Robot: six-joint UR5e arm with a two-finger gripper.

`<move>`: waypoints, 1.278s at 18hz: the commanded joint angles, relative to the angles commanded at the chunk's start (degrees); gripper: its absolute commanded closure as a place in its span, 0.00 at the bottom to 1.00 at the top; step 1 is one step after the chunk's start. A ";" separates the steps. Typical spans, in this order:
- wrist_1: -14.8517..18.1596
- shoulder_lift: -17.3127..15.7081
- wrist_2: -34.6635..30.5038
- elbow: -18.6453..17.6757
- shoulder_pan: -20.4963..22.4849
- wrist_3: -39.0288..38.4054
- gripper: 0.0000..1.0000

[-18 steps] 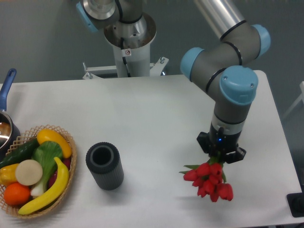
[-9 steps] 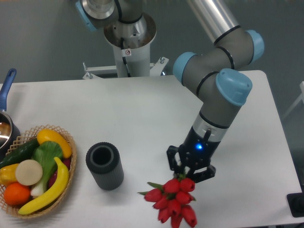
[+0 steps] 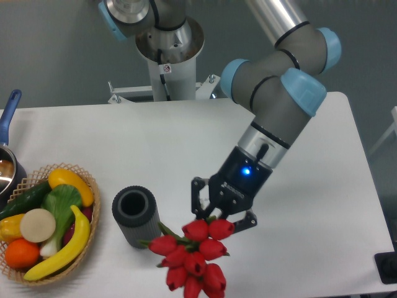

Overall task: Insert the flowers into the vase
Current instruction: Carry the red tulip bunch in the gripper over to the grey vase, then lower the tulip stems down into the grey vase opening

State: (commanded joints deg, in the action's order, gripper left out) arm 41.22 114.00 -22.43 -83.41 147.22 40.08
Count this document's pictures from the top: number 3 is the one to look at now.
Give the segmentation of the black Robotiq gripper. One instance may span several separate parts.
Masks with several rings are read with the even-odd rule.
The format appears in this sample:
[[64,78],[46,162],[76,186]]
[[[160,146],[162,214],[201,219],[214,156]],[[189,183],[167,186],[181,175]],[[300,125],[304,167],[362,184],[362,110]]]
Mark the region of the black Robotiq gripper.
[[[272,169],[234,147],[219,171],[203,179],[191,181],[191,211],[196,219],[207,219],[215,209],[222,217],[234,220],[233,233],[239,233],[257,225],[257,216],[251,209],[253,200],[272,174]],[[209,203],[203,207],[200,191],[208,186]]]

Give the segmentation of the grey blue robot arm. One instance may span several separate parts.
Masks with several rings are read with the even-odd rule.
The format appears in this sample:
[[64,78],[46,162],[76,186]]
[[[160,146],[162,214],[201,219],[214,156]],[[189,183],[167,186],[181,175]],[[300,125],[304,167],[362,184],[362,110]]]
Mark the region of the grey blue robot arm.
[[[220,170],[192,180],[191,208],[198,219],[218,209],[222,218],[244,212],[236,232],[256,225],[251,207],[256,194],[293,145],[326,97],[316,75],[341,57],[338,36],[314,28],[293,1],[248,1],[248,7],[273,43],[269,57],[253,63],[233,60],[220,86],[254,120]],[[195,99],[195,59],[204,43],[199,24],[184,1],[101,1],[99,10],[114,37],[134,37],[148,63],[153,99]]]

